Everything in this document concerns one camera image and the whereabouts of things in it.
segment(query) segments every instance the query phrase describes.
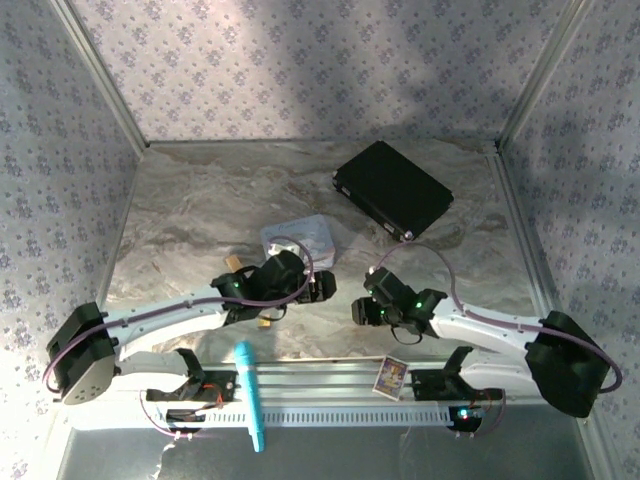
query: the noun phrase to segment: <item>small card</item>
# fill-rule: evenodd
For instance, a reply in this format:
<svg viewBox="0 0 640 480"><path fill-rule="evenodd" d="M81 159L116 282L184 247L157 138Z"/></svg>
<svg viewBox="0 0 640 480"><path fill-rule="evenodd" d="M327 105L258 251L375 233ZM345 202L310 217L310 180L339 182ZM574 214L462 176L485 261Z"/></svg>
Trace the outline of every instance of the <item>small card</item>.
<svg viewBox="0 0 640 480"><path fill-rule="evenodd" d="M392 357L384 357L373 391L392 400L400 400L409 365Z"/></svg>

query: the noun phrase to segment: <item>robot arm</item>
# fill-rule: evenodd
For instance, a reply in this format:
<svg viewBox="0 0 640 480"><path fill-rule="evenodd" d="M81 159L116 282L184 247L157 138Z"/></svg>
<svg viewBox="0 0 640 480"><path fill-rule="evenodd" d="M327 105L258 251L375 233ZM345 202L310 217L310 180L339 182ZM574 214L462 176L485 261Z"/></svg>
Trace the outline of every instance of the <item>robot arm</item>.
<svg viewBox="0 0 640 480"><path fill-rule="evenodd" d="M304 268L299 256L285 250L260 268L222 275L210 286L169 301L110 314L101 313L95 302L81 305L47 346L51 363L45 381L55 375L59 391L49 389L67 405L93 400L112 385L115 390L180 390L180 399L188 400L205 382L195 354L186 349L154 354L148 352L151 347L255 318L265 308L333 296L331 272L307 275Z"/></svg>
<svg viewBox="0 0 640 480"><path fill-rule="evenodd" d="M316 273L301 291L304 264L286 250L251 270L248 277L247 272L223 275L211 286L178 299L113 312L108 323L95 303L78 307L48 345L52 362L45 377L55 373L62 400L68 405L88 402L110 386L177 392L180 400L189 400L202 393L205 382L197 358L184 349L148 353L153 345L255 318L266 306L282 306L277 299L291 292L296 295L284 298L311 303L330 298L336 291L330 272ZM365 288L371 296L352 305L353 319L359 325L389 325L420 338L428 335L477 347L458 348L444 369L412 371L417 400L473 400L485 391L506 391L542 396L568 415L586 417L609 370L603 353L557 337L560 332L578 338L601 352L560 312L539 319L467 306L476 317L517 325L508 329L473 318L455 298L442 292L425 289L415 293L384 268L366 276ZM549 331L556 335L544 333Z"/></svg>
<svg viewBox="0 0 640 480"><path fill-rule="evenodd" d="M439 387L437 382L426 390L422 387L424 400L441 399L438 388L443 390L450 381L459 387L460 395L465 394L465 389L540 395L563 413L586 417L610 366L615 365L564 313L554 311L540 319L463 307L455 296L448 297L443 292L425 289L416 293L385 268L372 271L365 278L364 287L370 297L360 298L352 305L357 324L386 324L392 331L408 330L419 340L428 335L479 347L456 350L441 375Z"/></svg>

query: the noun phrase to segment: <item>metal bar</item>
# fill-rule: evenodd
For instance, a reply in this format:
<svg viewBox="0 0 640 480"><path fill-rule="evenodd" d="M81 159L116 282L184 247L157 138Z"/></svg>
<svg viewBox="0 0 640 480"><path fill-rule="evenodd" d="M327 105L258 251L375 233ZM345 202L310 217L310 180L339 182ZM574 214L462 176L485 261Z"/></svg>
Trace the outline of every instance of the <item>metal bar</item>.
<svg viewBox="0 0 640 480"><path fill-rule="evenodd" d="M131 210L131 204L133 203L133 195L135 194L136 185L138 184L138 176L140 175L139 172L140 170L136 168L136 172L133 175L133 181L131 182L131 188L129 190L129 194L127 195L127 200L124 205L122 215L120 216L120 221L118 222L118 230L114 238L113 246L111 247L111 252L109 253L109 259L107 260L107 264L104 267L104 274L102 277L102 281L100 282L100 288L98 289L98 295L96 298L96 303L98 304L98 308L100 310L104 310L105 304L107 302L107 294L109 293L109 286L111 285L113 272L116 268L118 251L120 250L120 243L122 242L122 236L124 235L124 228L127 224L127 218L129 217L129 210Z"/></svg>
<svg viewBox="0 0 640 480"><path fill-rule="evenodd" d="M553 280L546 262L539 255L537 235L524 221L520 199L515 194L513 182L499 155L487 157L491 167L496 189L502 196L509 215L509 230L512 232L520 252L523 255L527 275L529 276L531 298L540 317L546 317L551 310L562 310L559 300L553 294ZM624 478L622 463L606 439L611 438L599 405L594 406L587 420L576 420L578 431L585 447L594 478Z"/></svg>
<svg viewBox="0 0 640 480"><path fill-rule="evenodd" d="M542 95L551 75L562 60L584 17L590 10L594 0L570 0L558 19L549 41L545 45L536 62L514 109L507 118L498 138L500 152L513 141L527 118L533 111L536 102Z"/></svg>
<svg viewBox="0 0 640 480"><path fill-rule="evenodd" d="M147 147L147 142L138 128L126 102L120 95L113 79L100 58L100 54L89 40L75 7L68 0L50 0L51 6L60 17L72 43L78 49L80 57L89 69L96 85L102 92L107 105L116 117L120 127L131 142L138 156Z"/></svg>

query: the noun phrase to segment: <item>blue marker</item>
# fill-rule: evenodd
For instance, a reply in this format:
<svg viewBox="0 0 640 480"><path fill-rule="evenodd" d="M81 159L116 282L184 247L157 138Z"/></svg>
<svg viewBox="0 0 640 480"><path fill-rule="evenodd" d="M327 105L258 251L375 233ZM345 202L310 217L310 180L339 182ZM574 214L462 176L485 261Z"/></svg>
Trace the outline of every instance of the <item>blue marker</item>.
<svg viewBox="0 0 640 480"><path fill-rule="evenodd" d="M248 428L249 435L253 439L253 449L256 452L264 450L264 424L262 423L262 407L260 406L260 393L258 392L258 377L256 376L256 362L253 349L249 342L236 344L233 355L236 359L236 368L240 377L240 385L247 392L249 405Z"/></svg>

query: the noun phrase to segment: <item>wire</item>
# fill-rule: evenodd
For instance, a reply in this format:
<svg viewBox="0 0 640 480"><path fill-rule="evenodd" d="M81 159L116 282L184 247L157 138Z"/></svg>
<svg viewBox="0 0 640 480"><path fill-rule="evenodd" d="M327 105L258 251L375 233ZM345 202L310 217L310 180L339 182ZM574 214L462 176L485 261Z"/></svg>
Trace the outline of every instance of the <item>wire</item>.
<svg viewBox="0 0 640 480"><path fill-rule="evenodd" d="M400 345L417 345L422 341L422 334L418 333L418 340L416 340L415 342L401 342L400 340L398 340L398 336L396 335L396 328L397 327L391 327L391 335L393 335L393 338L395 338L396 342L398 342Z"/></svg>
<svg viewBox="0 0 640 480"><path fill-rule="evenodd" d="M599 393L610 393L610 392L613 392L613 391L617 390L618 388L620 388L620 386L622 385L622 377L623 377L622 370L620 369L618 364L615 362L615 360L613 360L609 355L607 355L599 347L597 347L595 345L592 345L591 343L589 343L589 342L587 342L585 340L582 340L581 338L578 338L578 337L575 337L573 335L569 335L568 333L560 332L558 330L554 330L554 329L548 328L548 327L538 327L538 326L535 326L535 325L521 325L521 324L518 324L518 323L507 322L507 321L504 321L504 320L496 320L494 318L485 317L485 316L479 315L477 313L473 313L473 312L471 312L469 310L466 310L464 308L464 305L460 301L460 298L458 297L458 294L456 293L456 275L454 273L454 270L453 270L453 267L452 267L451 263L449 262L449 260L447 260L447 258L444 255L442 255L439 251L435 250L434 248L431 248L429 245L426 245L424 243L409 243L409 242L403 242L403 243L399 243L398 245L394 245L380 259L380 261L378 262L378 265L376 265L375 269L378 270L382 266L384 261L393 252L395 252L398 248L401 248L401 247L404 247L404 246L407 246L407 245L416 245L416 246L424 247L427 250L430 250L431 252L435 253L440 258L440 260L442 260L444 265L447 267L447 270L449 271L449 277L451 278L451 298L453 299L453 302L455 303L456 307L458 307L458 309L460 309L460 311L464 315L466 315L467 317L472 318L474 320L477 320L479 322L485 323L487 325L492 325L494 327L506 328L508 330L516 330L518 332L537 332L537 333L550 335L552 337L557 337L557 338L561 338L563 340L567 340L569 342L572 342L572 343L584 348L585 350L588 350L591 353L594 353L598 357L600 357L613 370L613 372L614 372L614 374L616 376L614 382L611 385L609 385L608 387L601 388Z"/></svg>
<svg viewBox="0 0 640 480"><path fill-rule="evenodd" d="M138 315L134 315L128 319L120 319L120 320L113 320L111 322L106 322L106 323L102 323L100 325L96 325L95 327L90 328L89 330L81 333L80 335L78 335L77 337L73 338L73 340L71 340L67 345L65 345L52 359L51 362L49 362L49 365L47 365L47 367L44 370L44 373L42 375L42 381L44 382L45 386L47 387L47 390L49 390L51 393L54 394L60 394L60 389L57 388L53 388L49 385L49 377L51 377L51 374L53 373L54 368L60 363L60 361L69 354L69 352L71 350L73 350L75 347L77 347L79 344L81 344L82 342L84 342L87 338L100 333L103 330L108 330L110 328L114 328L114 327L126 327L129 324L132 323L137 323L137 322L142 322L144 320L148 320L150 318L153 318L157 315L164 315L167 313L171 313L171 312L175 312L176 310L182 310L183 308L191 308L195 305L202 305L202 304L206 304L206 303L238 303L240 305L245 305L248 307L262 307L262 308L271 308L271 307L278 307L281 306L283 304L287 304L289 302L291 302L292 300L296 299L298 296L300 296L302 293L305 292L305 290L307 289L307 286L309 285L309 282L311 282L311 280L313 279L313 257L311 256L311 252L307 249L307 247L305 247L301 242L290 238L290 237L286 237L283 235L278 235L275 237L272 237L269 239L269 241L272 240L287 240L290 242L295 243L298 247L300 247L300 250L305 254L305 256L307 257L307 259L309 260L309 273L307 274L307 276L304 279L304 282L302 282L302 286L296 290L295 292L293 292L291 295L287 295L286 297L279 299L279 300L269 300L269 301L264 301L264 302L260 302L260 301L255 301L255 300L246 300L246 299L241 299L241 298L233 298L233 297L203 297L203 298L197 298L194 300L190 300L190 301L185 301L185 302L180 302L180 303L176 303L173 305L169 305L167 307L163 307L163 308L158 308L156 310L151 310L149 312L145 312L145 313L140 313Z"/></svg>
<svg viewBox="0 0 640 480"><path fill-rule="evenodd" d="M489 435L496 428L500 426L502 423L502 419L504 418L505 413L507 413L507 393L502 390L502 402L500 402L500 412L496 420L491 424L491 426L487 430L479 430L478 432L473 433L473 437L482 437L484 435Z"/></svg>
<svg viewBox="0 0 640 480"><path fill-rule="evenodd" d="M491 395L489 394L489 390L488 389L484 389L480 391L481 393L484 393L484 396L487 398L487 400L489 401L489 406L487 408L481 407L482 410L484 410L484 413L488 413L489 410L491 410ZM474 405L478 402L478 397L476 396L476 398L473 399L473 401L469 404L469 406L467 408L471 409L474 407Z"/></svg>
<svg viewBox="0 0 640 480"><path fill-rule="evenodd" d="M144 401L142 400L142 395L143 395L143 391L140 390L140 408L142 408L142 413L144 413L144 416L147 417L147 420L149 420L149 423L151 423L153 428L155 428L158 432L160 432L163 435L166 435L168 437L172 437L172 438L176 438L176 437L177 438L189 438L188 434L183 434L182 432L172 433L171 431L165 430L160 425L158 425L155 422L155 420L153 418L151 418L151 415L149 415L149 413L147 412L147 409L144 407Z"/></svg>

